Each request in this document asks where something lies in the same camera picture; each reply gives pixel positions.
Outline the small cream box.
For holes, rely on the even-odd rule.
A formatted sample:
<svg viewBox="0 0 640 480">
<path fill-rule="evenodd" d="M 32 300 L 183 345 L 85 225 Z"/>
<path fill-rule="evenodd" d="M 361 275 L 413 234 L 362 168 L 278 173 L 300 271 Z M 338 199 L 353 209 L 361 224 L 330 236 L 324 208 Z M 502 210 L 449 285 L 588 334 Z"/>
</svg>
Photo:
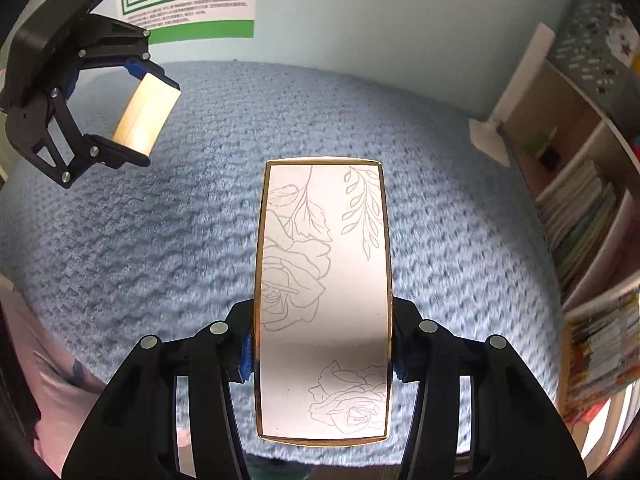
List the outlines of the small cream box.
<svg viewBox="0 0 640 480">
<path fill-rule="evenodd" d="M 111 140 L 145 156 L 151 154 L 160 130 L 181 91 L 152 74 L 145 74 L 129 101 Z"/>
</svg>

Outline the blue knitted bed blanket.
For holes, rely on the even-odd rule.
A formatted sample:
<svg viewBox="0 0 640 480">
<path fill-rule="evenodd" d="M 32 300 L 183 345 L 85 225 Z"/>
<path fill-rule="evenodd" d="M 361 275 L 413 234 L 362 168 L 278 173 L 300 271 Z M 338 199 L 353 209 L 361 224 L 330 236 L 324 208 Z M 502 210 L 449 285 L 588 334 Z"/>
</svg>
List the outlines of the blue knitted bed blanket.
<svg viewBox="0 0 640 480">
<path fill-rule="evenodd" d="M 168 70 L 182 95 L 149 167 L 92 168 L 66 190 L 21 162 L 1 194 L 1 269 L 42 328 L 21 354 L 52 468 L 137 336 L 186 336 L 250 294 L 262 207 L 280 223 L 265 250 L 273 330 L 326 312 L 339 238 L 366 259 L 388 238 L 399 295 L 457 334 L 503 332 L 554 395 L 560 296 L 542 226 L 465 112 L 295 66 Z"/>
</svg>

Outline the grey perforated storage basket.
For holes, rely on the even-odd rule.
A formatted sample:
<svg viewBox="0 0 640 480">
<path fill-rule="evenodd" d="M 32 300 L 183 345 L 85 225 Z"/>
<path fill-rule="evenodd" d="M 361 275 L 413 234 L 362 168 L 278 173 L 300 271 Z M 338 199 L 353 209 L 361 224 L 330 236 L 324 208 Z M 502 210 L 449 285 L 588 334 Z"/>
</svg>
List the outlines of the grey perforated storage basket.
<svg viewBox="0 0 640 480">
<path fill-rule="evenodd" d="M 617 0 L 573 0 L 549 60 L 623 136 L 639 135 L 639 33 Z"/>
</svg>

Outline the wooden bookshelf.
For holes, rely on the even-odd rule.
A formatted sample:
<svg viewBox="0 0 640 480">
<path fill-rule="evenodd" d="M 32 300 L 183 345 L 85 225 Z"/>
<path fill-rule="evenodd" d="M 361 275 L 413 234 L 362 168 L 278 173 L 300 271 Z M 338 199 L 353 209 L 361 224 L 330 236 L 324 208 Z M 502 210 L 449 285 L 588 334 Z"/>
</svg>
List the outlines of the wooden bookshelf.
<svg viewBox="0 0 640 480">
<path fill-rule="evenodd" d="M 498 128 L 534 196 L 560 290 L 556 406 L 595 471 L 639 411 L 639 161 L 548 61 Z"/>
</svg>

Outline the white floral gold-edged box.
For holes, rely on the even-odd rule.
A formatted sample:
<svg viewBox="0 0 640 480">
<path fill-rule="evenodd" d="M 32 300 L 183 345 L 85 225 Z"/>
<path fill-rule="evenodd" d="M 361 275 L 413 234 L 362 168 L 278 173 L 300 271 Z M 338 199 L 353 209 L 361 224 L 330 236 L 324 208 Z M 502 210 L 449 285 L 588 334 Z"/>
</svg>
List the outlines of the white floral gold-edged box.
<svg viewBox="0 0 640 480">
<path fill-rule="evenodd" d="M 392 296 L 381 163 L 267 162 L 254 297 L 259 437 L 306 446 L 387 438 Z"/>
</svg>

